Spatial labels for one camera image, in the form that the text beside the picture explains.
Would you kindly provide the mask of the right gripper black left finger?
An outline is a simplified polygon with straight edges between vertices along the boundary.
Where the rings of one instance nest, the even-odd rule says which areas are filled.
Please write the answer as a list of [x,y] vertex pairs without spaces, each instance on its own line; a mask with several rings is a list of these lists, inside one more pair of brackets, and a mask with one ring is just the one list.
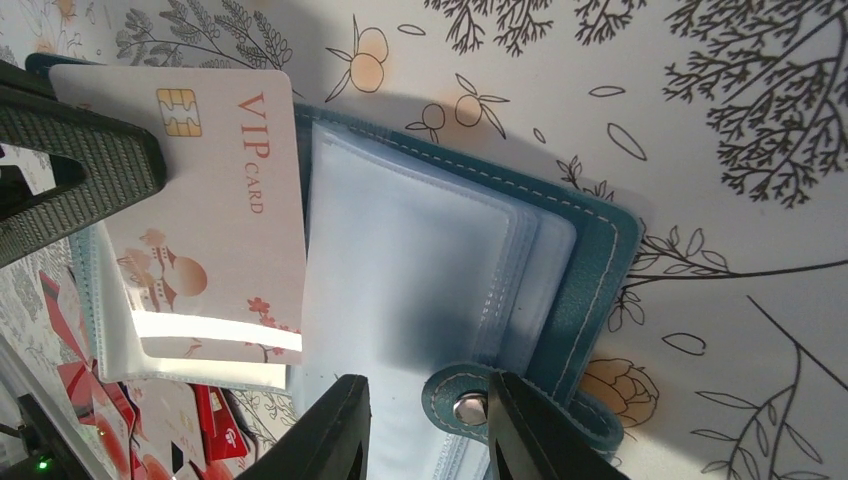
[[365,479],[370,427],[368,379],[345,374],[238,477],[242,480]]

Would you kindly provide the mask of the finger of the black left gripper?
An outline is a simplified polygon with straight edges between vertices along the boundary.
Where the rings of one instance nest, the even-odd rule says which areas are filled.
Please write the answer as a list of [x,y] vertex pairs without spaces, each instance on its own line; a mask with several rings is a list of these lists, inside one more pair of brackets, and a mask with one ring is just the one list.
[[166,163],[149,131],[60,102],[30,69],[1,64],[1,144],[48,156],[55,187],[35,194],[1,168],[1,264],[7,266],[161,191]]

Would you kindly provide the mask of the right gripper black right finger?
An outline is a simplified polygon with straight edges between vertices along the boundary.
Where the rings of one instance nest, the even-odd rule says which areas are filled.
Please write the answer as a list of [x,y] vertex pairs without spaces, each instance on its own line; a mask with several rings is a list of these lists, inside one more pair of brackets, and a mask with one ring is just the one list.
[[488,445],[495,479],[625,480],[558,407],[521,377],[489,376]]

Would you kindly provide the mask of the white card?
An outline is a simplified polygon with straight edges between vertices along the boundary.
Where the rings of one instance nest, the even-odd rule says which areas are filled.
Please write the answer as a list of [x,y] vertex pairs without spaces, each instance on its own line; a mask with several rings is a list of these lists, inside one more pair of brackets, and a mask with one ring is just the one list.
[[162,379],[127,383],[138,408],[136,442],[142,462],[171,476],[188,478],[206,467],[199,415],[192,387]]
[[161,147],[165,187],[105,222],[142,351],[298,363],[306,246],[288,76],[63,64],[49,79],[62,102]]

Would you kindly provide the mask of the blue leather card holder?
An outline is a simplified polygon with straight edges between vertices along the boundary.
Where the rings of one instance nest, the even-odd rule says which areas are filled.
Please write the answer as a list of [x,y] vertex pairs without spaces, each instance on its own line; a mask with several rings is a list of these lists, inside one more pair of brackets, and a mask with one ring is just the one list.
[[294,102],[306,263],[296,364],[142,351],[107,220],[72,236],[102,379],[289,397],[368,379],[371,479],[495,479],[489,376],[513,373],[610,464],[616,415],[578,389],[641,230],[627,211]]

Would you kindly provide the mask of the red card near holder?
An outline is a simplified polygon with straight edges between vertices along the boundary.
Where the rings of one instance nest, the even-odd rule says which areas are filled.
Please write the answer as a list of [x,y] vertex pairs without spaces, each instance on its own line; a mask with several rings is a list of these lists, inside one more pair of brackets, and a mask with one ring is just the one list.
[[223,390],[191,384],[197,405],[201,439],[207,463],[244,458],[249,449]]

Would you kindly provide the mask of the floral patterned table mat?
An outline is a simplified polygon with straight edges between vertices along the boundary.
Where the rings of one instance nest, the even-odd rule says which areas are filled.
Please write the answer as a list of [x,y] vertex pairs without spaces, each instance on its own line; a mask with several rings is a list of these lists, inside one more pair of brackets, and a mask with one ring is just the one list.
[[843,1],[5,1],[1,57],[265,67],[616,202],[644,231],[581,389],[634,479],[847,475]]

